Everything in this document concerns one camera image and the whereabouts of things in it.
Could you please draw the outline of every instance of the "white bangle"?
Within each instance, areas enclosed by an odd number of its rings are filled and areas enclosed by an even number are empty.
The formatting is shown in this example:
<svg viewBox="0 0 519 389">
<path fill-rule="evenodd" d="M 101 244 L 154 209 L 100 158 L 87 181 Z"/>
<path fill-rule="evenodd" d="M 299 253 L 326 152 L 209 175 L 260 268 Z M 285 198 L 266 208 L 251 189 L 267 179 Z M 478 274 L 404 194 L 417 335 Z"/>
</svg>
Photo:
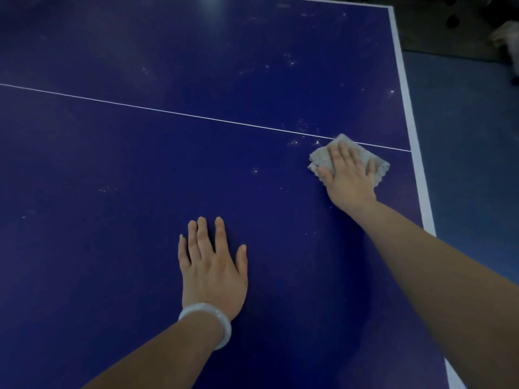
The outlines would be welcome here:
<svg viewBox="0 0 519 389">
<path fill-rule="evenodd" d="M 224 326 L 224 339 L 220 344 L 218 344 L 218 347 L 216 347 L 214 350 L 219 350 L 220 348 L 224 347 L 225 344 L 227 344 L 230 340 L 230 335 L 232 333 L 232 327 L 230 326 L 230 322 L 225 316 L 223 312 L 221 312 L 219 309 L 217 309 L 215 306 L 209 303 L 196 303 L 192 304 L 191 306 L 187 306 L 185 309 L 182 310 L 180 315 L 178 316 L 178 320 L 181 320 L 184 318 L 187 314 L 191 314 L 195 311 L 205 311 L 206 313 L 210 313 L 213 316 L 217 318 L 217 320 L 220 321 L 220 323 Z"/>
</svg>

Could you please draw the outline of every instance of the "person's right arm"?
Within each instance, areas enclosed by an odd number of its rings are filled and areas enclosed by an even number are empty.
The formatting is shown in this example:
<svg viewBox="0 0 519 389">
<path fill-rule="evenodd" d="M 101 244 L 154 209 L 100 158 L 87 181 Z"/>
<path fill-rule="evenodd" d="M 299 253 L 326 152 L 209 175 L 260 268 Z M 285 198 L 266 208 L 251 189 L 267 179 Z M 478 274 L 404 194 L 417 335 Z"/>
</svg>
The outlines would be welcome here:
<svg viewBox="0 0 519 389">
<path fill-rule="evenodd" d="M 377 202 L 366 170 L 344 145 L 319 169 L 332 202 L 373 240 L 447 360 L 469 388 L 519 387 L 519 287 Z"/>
</svg>

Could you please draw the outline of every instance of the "hand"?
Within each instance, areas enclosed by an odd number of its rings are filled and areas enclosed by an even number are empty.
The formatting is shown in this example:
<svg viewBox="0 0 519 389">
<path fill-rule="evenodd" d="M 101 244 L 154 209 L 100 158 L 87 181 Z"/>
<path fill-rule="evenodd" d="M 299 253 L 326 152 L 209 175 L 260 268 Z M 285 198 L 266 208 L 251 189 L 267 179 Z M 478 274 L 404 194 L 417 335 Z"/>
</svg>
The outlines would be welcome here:
<svg viewBox="0 0 519 389">
<path fill-rule="evenodd" d="M 184 282 L 182 307 L 210 303 L 231 321 L 240 312 L 247 295 L 247 246 L 243 244 L 238 248 L 235 265 L 227 246 L 224 220 L 217 217 L 214 224 L 217 228 L 214 250 L 204 217 L 198 218 L 198 223 L 189 222 L 187 240 L 180 235 L 178 262 Z"/>
<path fill-rule="evenodd" d="M 357 150 L 348 149 L 344 142 L 340 142 L 338 147 L 331 145 L 328 150 L 335 176 L 325 166 L 318 167 L 317 171 L 334 205 L 351 215 L 354 209 L 363 204 L 375 202 L 375 159 L 370 159 L 366 169 Z"/>
</svg>

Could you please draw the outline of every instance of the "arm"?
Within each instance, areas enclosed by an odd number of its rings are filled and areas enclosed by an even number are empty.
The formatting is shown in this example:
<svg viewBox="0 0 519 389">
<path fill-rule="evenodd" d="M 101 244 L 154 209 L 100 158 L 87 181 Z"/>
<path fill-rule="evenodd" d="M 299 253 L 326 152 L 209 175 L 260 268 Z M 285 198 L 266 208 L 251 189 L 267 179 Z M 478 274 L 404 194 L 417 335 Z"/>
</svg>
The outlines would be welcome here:
<svg viewBox="0 0 519 389">
<path fill-rule="evenodd" d="M 411 305 L 470 388 L 519 387 L 519 287 L 436 239 L 373 193 L 355 150 L 330 148 L 328 195 L 370 236 Z"/>
<path fill-rule="evenodd" d="M 215 221 L 213 251 L 203 217 L 188 225 L 188 241 L 181 235 L 178 261 L 184 290 L 182 306 L 210 303 L 229 320 L 240 312 L 247 293 L 246 248 L 236 265 L 230 258 L 223 220 Z M 190 388 L 224 336 L 222 324 L 210 313 L 193 312 L 90 381 L 83 389 Z"/>
</svg>

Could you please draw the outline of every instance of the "gray cleaning cloth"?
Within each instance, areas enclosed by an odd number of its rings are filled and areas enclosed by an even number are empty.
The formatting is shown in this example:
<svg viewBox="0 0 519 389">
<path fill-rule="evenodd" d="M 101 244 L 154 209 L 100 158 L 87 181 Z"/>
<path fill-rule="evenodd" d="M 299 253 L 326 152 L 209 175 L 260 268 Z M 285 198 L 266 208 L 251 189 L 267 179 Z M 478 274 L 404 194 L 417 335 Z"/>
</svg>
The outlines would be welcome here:
<svg viewBox="0 0 519 389">
<path fill-rule="evenodd" d="M 332 159 L 330 158 L 330 153 L 328 153 L 328 146 L 329 145 L 337 145 L 339 142 L 346 143 L 347 148 L 355 148 L 359 152 L 359 157 L 364 164 L 364 167 L 367 167 L 367 162 L 371 159 L 375 159 L 375 165 L 377 166 L 377 173 L 375 174 L 375 185 L 376 187 L 378 183 L 382 180 L 382 177 L 386 174 L 386 172 L 389 170 L 389 163 L 387 161 L 384 161 L 382 158 L 374 155 L 373 153 L 367 151 L 362 146 L 355 143 L 353 140 L 348 138 L 346 135 L 341 134 L 338 137 L 336 137 L 333 141 L 328 143 L 325 147 L 320 147 L 317 150 L 315 150 L 312 154 L 310 154 L 310 165 L 308 165 L 308 169 L 310 169 L 312 172 L 314 172 L 315 176 L 319 177 L 319 174 L 317 173 L 317 167 L 318 166 L 326 166 L 328 169 L 332 171 L 332 174 L 335 175 L 335 169 L 332 164 Z"/>
</svg>

